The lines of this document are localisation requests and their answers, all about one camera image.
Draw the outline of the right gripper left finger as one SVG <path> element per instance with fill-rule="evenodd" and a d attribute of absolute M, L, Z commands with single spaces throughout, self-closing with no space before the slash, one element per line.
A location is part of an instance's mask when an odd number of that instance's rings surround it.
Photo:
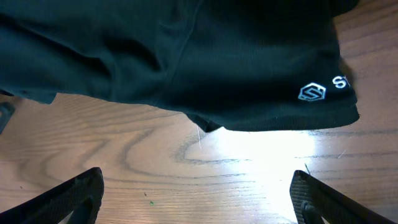
<path fill-rule="evenodd" d="M 99 167 L 74 178 L 1 213 L 1 223 L 54 224 L 70 217 L 68 223 L 94 224 L 104 194 Z"/>

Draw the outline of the black t-shirt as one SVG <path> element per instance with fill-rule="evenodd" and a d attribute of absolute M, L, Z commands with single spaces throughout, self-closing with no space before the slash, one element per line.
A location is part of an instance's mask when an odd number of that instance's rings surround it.
<path fill-rule="evenodd" d="M 2 0 L 1 90 L 179 111 L 204 132 L 359 119 L 333 18 L 356 1 Z"/>

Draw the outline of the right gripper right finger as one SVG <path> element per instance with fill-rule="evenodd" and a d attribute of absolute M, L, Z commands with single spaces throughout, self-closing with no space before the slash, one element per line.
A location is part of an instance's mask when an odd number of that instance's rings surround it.
<path fill-rule="evenodd" d="M 302 170 L 294 172 L 290 198 L 298 224 L 395 224 Z"/>

